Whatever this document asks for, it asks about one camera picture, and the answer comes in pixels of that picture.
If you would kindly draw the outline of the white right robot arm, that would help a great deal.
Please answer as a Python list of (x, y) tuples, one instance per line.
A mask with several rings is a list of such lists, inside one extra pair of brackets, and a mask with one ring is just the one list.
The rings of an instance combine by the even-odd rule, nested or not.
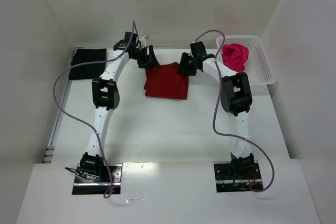
[(231, 167), (235, 175), (250, 169), (254, 164), (254, 156), (250, 144), (246, 141), (249, 138), (248, 116), (252, 104), (250, 84), (246, 73), (238, 73), (231, 70), (215, 58), (215, 55), (208, 54), (203, 42), (190, 44), (191, 51), (182, 53), (178, 73), (186, 76), (195, 76), (200, 70), (219, 83), (219, 102), (215, 109), (221, 105), (223, 110), (235, 121), (236, 133), (232, 136), (236, 139), (233, 145), (231, 156)]

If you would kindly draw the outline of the dark red t shirt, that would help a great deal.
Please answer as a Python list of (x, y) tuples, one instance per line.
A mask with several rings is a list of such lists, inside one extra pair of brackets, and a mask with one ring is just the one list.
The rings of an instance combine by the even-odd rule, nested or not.
[(178, 72), (180, 64), (173, 62), (167, 65), (146, 69), (145, 96), (173, 100), (186, 100), (189, 78)]

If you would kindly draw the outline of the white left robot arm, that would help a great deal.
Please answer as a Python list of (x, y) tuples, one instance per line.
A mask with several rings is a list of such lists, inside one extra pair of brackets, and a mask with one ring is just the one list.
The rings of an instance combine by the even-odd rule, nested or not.
[(83, 173), (98, 178), (104, 178), (108, 173), (103, 160), (104, 142), (110, 119), (120, 103), (117, 81), (125, 65), (130, 59), (136, 60), (138, 67), (143, 69), (160, 65), (153, 47), (146, 44), (147, 38), (126, 32), (124, 38), (114, 45), (111, 61), (107, 63), (103, 74), (92, 80), (94, 129), (80, 160), (79, 166)]

